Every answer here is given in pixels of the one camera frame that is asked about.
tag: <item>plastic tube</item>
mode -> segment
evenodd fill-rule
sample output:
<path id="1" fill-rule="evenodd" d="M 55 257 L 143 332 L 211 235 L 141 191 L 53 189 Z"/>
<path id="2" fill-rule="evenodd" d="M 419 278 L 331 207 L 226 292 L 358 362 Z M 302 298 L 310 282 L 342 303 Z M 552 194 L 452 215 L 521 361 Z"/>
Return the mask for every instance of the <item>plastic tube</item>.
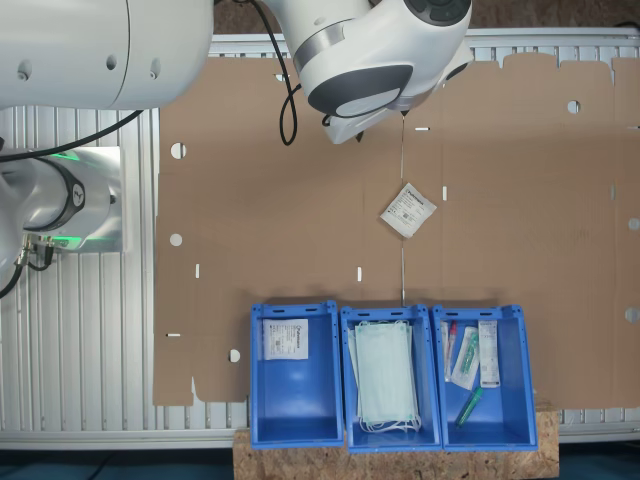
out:
<path id="1" fill-rule="evenodd" d="M 473 412 L 473 409 L 476 408 L 476 405 L 482 398 L 482 392 L 482 387 L 477 387 L 473 391 L 473 393 L 469 397 L 469 400 L 467 400 L 467 403 L 464 405 L 464 408 L 460 412 L 460 415 L 458 415 L 458 418 L 456 419 L 456 428 L 460 428 L 465 424 L 465 422 L 469 418 L 469 415 L 471 415 L 471 412 Z"/>

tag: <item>metal extrusion frame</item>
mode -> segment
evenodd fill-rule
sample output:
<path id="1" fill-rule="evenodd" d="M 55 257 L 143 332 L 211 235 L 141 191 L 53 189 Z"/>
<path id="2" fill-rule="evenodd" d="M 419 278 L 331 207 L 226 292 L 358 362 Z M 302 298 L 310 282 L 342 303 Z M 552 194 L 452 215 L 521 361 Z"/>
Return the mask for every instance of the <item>metal extrusion frame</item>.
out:
<path id="1" fill-rule="evenodd" d="M 470 30 L 467 39 L 477 61 L 501 64 L 517 52 L 609 65 L 640 57 L 633 29 Z M 214 35 L 209 55 L 273 58 L 274 50 L 266 35 Z M 0 111 L 0 136 L 6 148 L 49 147 L 128 113 L 15 107 Z M 0 449 L 228 448 L 248 426 L 246 402 L 152 403 L 159 121 L 147 111 L 89 145 L 121 148 L 122 253 L 58 254 L 0 302 Z M 558 415 L 561 442 L 640 439 L 640 408 Z"/>

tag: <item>dark floor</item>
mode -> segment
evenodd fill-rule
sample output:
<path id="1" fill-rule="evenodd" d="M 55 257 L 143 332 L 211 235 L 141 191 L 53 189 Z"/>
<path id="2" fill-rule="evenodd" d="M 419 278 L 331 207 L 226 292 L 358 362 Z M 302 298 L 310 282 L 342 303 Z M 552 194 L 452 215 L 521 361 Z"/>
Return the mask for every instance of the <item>dark floor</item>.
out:
<path id="1" fill-rule="evenodd" d="M 263 33 L 250 5 L 216 0 L 215 33 Z M 277 23 L 271 15 L 270 22 Z M 640 22 L 640 0 L 473 0 L 471 26 L 498 27 L 612 27 Z"/>
<path id="2" fill-rule="evenodd" d="M 231 450 L 0 451 L 0 479 L 231 480 L 232 460 Z M 639 480 L 640 442 L 561 445 L 559 478 Z"/>

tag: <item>green syringe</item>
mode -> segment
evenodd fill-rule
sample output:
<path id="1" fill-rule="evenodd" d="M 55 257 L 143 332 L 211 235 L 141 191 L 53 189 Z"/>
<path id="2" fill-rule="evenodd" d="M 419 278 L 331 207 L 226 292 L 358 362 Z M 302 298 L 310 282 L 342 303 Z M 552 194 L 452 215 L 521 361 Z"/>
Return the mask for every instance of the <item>green syringe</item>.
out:
<path id="1" fill-rule="evenodd" d="M 471 338 L 469 339 L 469 346 L 467 347 L 464 359 L 462 360 L 462 365 L 460 366 L 460 371 L 462 373 L 469 373 L 469 369 L 471 368 L 471 364 L 473 363 L 473 357 L 475 357 L 476 355 L 477 348 L 478 334 L 474 332 L 471 334 Z"/>
<path id="2" fill-rule="evenodd" d="M 462 425 L 464 425 L 464 423 L 467 421 L 469 415 L 471 415 L 471 412 L 473 412 L 473 409 L 476 408 L 476 405 L 482 398 L 482 392 L 482 387 L 477 387 L 473 391 L 473 393 L 469 397 L 469 400 L 467 400 L 467 403 L 464 405 L 464 408 L 460 412 L 460 415 L 458 415 L 458 418 L 456 419 L 456 428 L 462 427 Z"/>

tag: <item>face mask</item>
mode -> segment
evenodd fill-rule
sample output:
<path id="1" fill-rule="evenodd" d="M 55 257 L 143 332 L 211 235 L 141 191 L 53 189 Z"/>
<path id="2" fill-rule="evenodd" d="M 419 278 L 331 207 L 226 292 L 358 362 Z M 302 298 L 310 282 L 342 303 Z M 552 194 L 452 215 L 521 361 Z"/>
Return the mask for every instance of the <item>face mask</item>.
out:
<path id="1" fill-rule="evenodd" d="M 411 327 L 406 322 L 367 323 L 355 328 L 353 362 L 363 430 L 418 430 L 420 416 L 411 363 Z"/>

